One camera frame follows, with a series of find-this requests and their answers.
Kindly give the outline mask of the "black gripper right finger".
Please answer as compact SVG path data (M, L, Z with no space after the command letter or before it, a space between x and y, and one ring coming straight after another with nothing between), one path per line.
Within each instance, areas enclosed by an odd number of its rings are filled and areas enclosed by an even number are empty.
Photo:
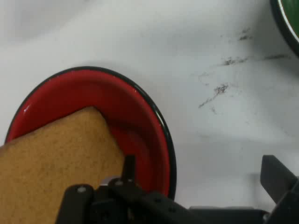
M273 155L262 157L260 183L276 206L266 224L299 222L299 178Z

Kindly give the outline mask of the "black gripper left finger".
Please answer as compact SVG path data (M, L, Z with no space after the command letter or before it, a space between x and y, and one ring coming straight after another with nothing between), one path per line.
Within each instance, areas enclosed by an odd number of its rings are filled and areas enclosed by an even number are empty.
M94 189L72 185L64 193L57 224L183 224L190 222L184 207L135 183L135 156L127 155L119 178Z

